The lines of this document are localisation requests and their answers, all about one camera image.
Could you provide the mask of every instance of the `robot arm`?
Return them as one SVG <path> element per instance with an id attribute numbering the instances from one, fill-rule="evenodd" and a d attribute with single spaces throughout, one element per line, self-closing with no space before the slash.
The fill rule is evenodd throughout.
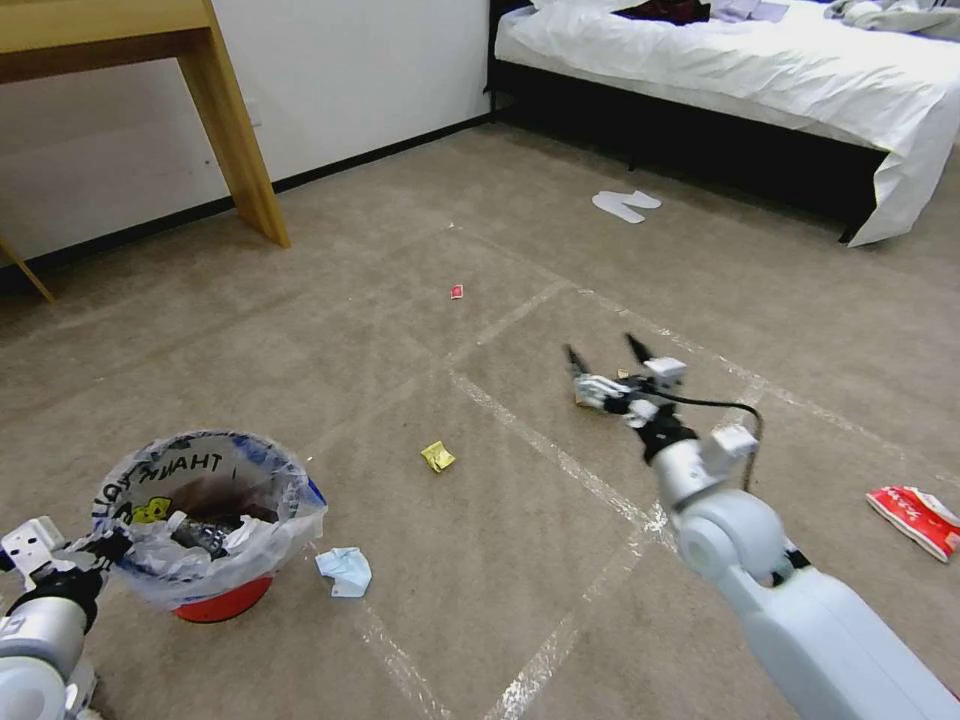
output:
<path id="1" fill-rule="evenodd" d="M 590 374 L 568 349 L 578 398 L 622 415 L 640 436 L 681 557 L 726 598 L 754 656 L 799 715 L 960 718 L 960 701 L 859 595 L 810 565 L 769 505 L 726 486 L 738 460 L 756 450 L 754 438 L 737 426 L 701 442 L 663 397 L 673 397 L 683 364 L 653 360 L 628 338 L 646 373 L 619 382 Z"/>
<path id="2" fill-rule="evenodd" d="M 27 590 L 0 618 L 0 720 L 74 718 L 96 684 L 84 636 L 110 564 L 130 541 L 111 531 L 67 547 L 44 516 L 4 536 L 0 548 L 0 570 L 18 570 Z"/>

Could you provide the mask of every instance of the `wooden table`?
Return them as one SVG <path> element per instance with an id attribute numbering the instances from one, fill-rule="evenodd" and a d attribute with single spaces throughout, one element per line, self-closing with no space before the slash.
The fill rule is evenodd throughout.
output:
<path id="1" fill-rule="evenodd" d="M 210 0 L 0 0 L 0 82 L 168 57 L 180 64 L 240 217 L 290 247 Z"/>

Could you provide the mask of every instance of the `wall outlet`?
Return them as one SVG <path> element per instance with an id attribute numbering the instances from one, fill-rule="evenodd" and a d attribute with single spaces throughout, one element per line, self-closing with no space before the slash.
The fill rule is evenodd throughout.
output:
<path id="1" fill-rule="evenodd" d="M 260 127 L 263 125 L 263 119 L 260 117 L 260 103 L 251 98 L 249 100 L 244 100 L 243 104 L 247 108 L 247 115 L 250 116 L 250 124 L 253 127 Z"/>

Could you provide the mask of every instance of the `black cable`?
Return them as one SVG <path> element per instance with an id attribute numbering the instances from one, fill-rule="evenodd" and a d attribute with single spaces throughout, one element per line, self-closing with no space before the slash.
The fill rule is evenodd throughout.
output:
<path id="1" fill-rule="evenodd" d="M 753 476 L 753 466 L 757 461 L 757 454 L 760 452 L 760 443 L 763 440 L 763 416 L 760 414 L 759 410 L 744 403 L 724 402 L 722 400 L 696 400 L 694 398 L 685 398 L 681 397 L 680 395 L 671 395 L 670 393 L 660 392 L 659 390 L 655 390 L 650 387 L 644 388 L 643 392 L 650 393 L 651 395 L 657 395 L 662 397 L 664 400 L 680 403 L 682 405 L 736 408 L 737 410 L 743 410 L 744 412 L 753 415 L 753 418 L 756 421 L 753 425 L 753 436 L 757 439 L 757 449 L 753 451 L 753 454 L 751 454 L 750 458 L 747 460 L 747 465 L 743 469 L 743 479 L 741 480 L 740 484 L 740 487 L 743 488 L 745 492 L 750 492 L 750 478 Z"/>

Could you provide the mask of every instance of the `red trash can base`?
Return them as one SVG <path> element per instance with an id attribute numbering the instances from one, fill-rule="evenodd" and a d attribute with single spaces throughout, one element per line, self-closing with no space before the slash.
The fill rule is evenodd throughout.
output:
<path id="1" fill-rule="evenodd" d="M 273 583 L 273 576 L 264 575 L 223 595 L 201 600 L 198 603 L 181 605 L 173 612 L 178 618 L 188 622 L 206 623 L 229 620 L 256 605 L 257 601 L 270 589 L 271 583 Z"/>

